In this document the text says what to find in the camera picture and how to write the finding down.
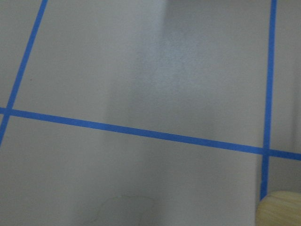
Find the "yellow wooden cup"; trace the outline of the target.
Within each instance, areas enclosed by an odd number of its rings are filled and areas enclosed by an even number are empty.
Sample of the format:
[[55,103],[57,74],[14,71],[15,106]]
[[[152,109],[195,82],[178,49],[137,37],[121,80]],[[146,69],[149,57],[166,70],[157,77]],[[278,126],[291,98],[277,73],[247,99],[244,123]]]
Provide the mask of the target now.
[[299,226],[301,224],[301,194],[274,191],[264,197],[256,210],[257,226]]

